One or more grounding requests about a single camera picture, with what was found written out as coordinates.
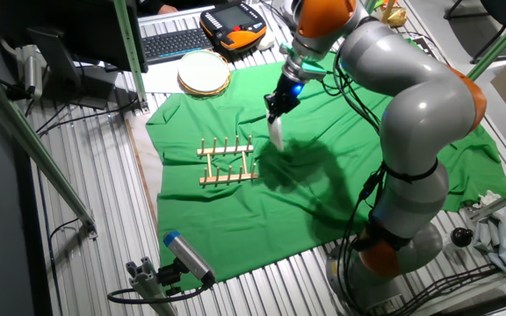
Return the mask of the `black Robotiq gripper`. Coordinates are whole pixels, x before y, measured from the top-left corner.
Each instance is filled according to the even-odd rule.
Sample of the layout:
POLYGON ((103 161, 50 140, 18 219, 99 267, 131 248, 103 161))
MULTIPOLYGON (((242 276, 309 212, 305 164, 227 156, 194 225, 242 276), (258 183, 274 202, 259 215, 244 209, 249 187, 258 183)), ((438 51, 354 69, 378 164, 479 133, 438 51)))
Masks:
POLYGON ((267 121, 273 124, 280 116, 293 110, 300 104, 299 94, 304 88, 304 83, 281 75, 278 79, 274 93, 264 96, 267 110, 267 121))

